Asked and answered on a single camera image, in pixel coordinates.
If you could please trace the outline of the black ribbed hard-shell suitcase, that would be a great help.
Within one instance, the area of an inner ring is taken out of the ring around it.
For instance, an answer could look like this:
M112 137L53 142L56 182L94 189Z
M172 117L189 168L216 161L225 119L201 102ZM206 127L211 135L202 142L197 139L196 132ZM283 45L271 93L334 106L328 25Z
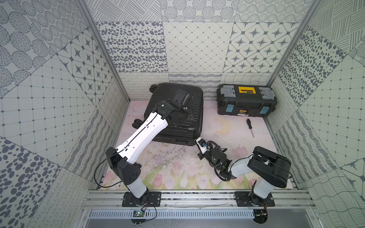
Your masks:
M194 98L187 108L180 110L172 106L176 91L181 89ZM156 142L194 146L200 137L203 119L203 91L197 86L161 83L152 85L153 93L144 113L146 120L151 113L157 112L168 126L153 139Z

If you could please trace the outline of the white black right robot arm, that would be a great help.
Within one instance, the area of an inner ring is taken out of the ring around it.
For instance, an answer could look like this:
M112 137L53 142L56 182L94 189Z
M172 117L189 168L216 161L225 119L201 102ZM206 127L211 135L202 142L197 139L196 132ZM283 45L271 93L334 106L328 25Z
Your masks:
M273 207L275 203L271 192L275 188L287 187L291 161L280 154L256 146L251 155L233 161L225 154L227 149L221 148L214 141L198 138L196 144L199 159L206 159L220 180L229 182L248 173L260 176L248 195L241 198L240 193L235 193L238 205L249 203L256 207Z

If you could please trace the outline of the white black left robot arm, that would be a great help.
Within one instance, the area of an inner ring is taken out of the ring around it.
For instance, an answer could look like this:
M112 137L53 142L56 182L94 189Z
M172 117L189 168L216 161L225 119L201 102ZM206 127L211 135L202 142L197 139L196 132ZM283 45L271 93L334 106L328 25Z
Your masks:
M148 118L142 125L117 148L110 147L106 151L109 167L121 179L138 204L148 199L148 189L139 178L141 169L136 161L149 143L167 126L180 124L189 113L185 111L192 96L178 89L170 101L156 103Z

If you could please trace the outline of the black toolbox with yellow label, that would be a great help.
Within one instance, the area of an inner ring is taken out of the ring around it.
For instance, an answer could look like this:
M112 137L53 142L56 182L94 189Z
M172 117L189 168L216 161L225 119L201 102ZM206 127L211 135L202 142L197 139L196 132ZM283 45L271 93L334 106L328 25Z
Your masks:
M221 84L217 89L220 115L267 117L277 103L274 91L267 86Z

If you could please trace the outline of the black handled screwdriver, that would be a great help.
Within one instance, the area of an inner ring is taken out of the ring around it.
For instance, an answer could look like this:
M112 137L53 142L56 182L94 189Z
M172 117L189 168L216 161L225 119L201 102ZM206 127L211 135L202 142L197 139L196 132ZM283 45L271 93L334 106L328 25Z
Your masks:
M252 137L254 138L254 133L253 133L253 130L252 130L252 123L251 123L251 120L250 119L246 119L246 123L248 125L248 128L250 129L251 133L252 133Z

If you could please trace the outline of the aluminium mounting rail frame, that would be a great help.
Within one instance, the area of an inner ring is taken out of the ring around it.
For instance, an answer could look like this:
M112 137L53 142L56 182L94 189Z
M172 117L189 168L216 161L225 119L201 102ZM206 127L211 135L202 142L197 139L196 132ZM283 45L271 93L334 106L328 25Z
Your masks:
M164 190L147 208L127 206L126 191L86 194L76 228L323 228L308 191L274 190L269 205L250 206L244 190Z

